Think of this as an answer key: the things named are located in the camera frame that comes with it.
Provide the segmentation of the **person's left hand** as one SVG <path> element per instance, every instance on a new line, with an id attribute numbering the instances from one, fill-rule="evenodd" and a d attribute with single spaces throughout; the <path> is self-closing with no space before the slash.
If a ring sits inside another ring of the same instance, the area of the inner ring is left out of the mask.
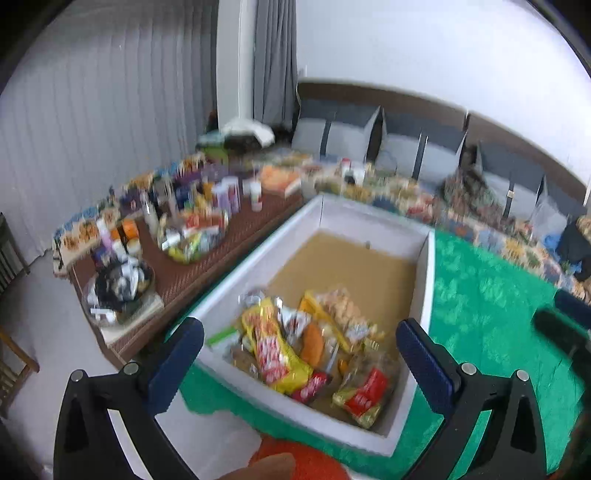
<path id="1" fill-rule="evenodd" d="M 296 471 L 294 456 L 290 453 L 281 453 L 232 471 L 219 477 L 219 480 L 290 480 L 294 471 Z"/>

